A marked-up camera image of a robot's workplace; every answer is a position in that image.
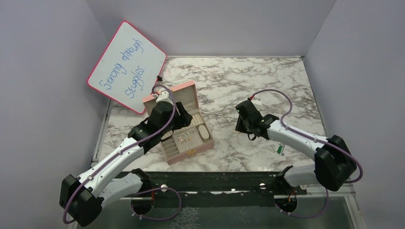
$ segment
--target screw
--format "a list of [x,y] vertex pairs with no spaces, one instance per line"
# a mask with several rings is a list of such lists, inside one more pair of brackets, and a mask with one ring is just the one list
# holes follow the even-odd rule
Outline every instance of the screw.
[[165,188],[167,188],[167,185],[165,185],[165,184],[163,184],[162,186],[161,186],[161,190],[162,190],[162,192],[166,192],[167,191],[167,189],[165,189]]

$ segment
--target pink whiteboard frame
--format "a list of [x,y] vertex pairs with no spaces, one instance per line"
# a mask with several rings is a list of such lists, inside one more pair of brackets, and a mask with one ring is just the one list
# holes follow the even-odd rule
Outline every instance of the pink whiteboard frame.
[[[111,40],[108,42],[107,47],[106,47],[106,48],[104,49],[104,51],[103,51],[103,54],[102,54],[102,55],[100,56],[100,58],[98,59],[97,64],[94,65],[94,67],[93,67],[93,69],[92,69],[92,71],[91,71],[89,77],[87,78],[87,85],[88,85],[89,87],[95,89],[96,91],[100,92],[101,94],[107,96],[108,98],[110,98],[110,99],[116,101],[117,103],[123,105],[124,107],[128,108],[129,110],[131,110],[131,111],[133,111],[133,112],[135,112],[135,113],[141,115],[141,114],[145,113],[146,108],[144,108],[143,111],[142,111],[141,113],[139,113],[139,112],[135,111],[134,109],[131,109],[131,108],[129,108],[128,106],[126,106],[125,104],[121,103],[120,101],[117,101],[116,99],[114,99],[114,98],[108,96],[107,94],[105,94],[104,92],[98,90],[97,88],[92,87],[92,86],[89,84],[89,82],[88,82],[89,79],[90,79],[90,76],[93,74],[93,72],[94,72],[94,70],[96,69],[98,63],[100,63],[101,58],[104,56],[104,53],[106,53],[106,50],[107,50],[108,47],[110,46],[112,40],[114,39],[115,35],[117,34],[119,28],[121,28],[121,26],[122,26],[123,23],[128,23],[128,24],[129,24],[130,26],[132,26],[136,31],[138,31],[142,36],[145,37],[145,35],[143,35],[143,33],[141,33],[139,30],[137,30],[137,28],[135,28],[135,26],[133,26],[131,23],[129,23],[128,21],[122,21],[121,24],[118,26],[117,30],[115,31],[113,37],[112,37]],[[145,38],[146,38],[146,40],[148,40],[150,43],[152,43],[153,45],[155,45],[155,43],[153,43],[152,41],[150,41],[147,37],[145,37]],[[156,46],[156,48],[158,48],[160,51],[162,51],[162,52],[165,54],[165,60],[163,61],[162,67],[160,68],[160,72],[159,72],[159,74],[161,74],[162,69],[163,69],[163,66],[164,66],[164,64],[165,64],[165,62],[166,62],[166,60],[167,60],[167,54],[166,54],[161,48],[159,48],[157,45],[155,45],[155,46]]]

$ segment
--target pink jewelry box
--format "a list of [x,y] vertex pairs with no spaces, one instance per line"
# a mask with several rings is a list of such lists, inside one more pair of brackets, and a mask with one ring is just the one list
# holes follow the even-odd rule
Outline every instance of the pink jewelry box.
[[[162,139],[170,137],[168,140],[161,142],[169,165],[214,147],[211,131],[205,123],[198,106],[195,82],[188,81],[172,87],[171,90],[175,102],[183,104],[186,111],[192,116],[192,121],[190,126],[174,132],[170,131],[162,137]],[[150,95],[142,100],[149,115],[156,105],[156,99],[156,95]]]

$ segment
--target glass panel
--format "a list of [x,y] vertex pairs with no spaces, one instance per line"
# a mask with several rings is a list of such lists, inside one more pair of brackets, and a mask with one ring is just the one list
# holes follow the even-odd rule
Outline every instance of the glass panel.
[[[318,212],[325,198],[300,198],[296,214],[309,215]],[[123,199],[105,208],[100,216],[86,229],[224,229],[224,228],[345,228],[353,229],[349,211],[343,197],[330,199],[328,209],[314,219],[296,219],[280,213],[276,208],[232,207],[232,208],[184,208],[174,219],[160,222],[132,217],[130,200]],[[148,216],[166,217],[175,209],[156,208]]]

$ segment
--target gold clasp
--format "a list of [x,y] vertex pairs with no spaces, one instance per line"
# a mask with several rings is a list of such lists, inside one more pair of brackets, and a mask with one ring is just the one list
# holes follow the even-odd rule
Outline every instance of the gold clasp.
[[189,155],[191,155],[191,156],[194,156],[193,153],[195,153],[195,149],[190,150],[189,152],[187,152],[187,154],[189,154]]

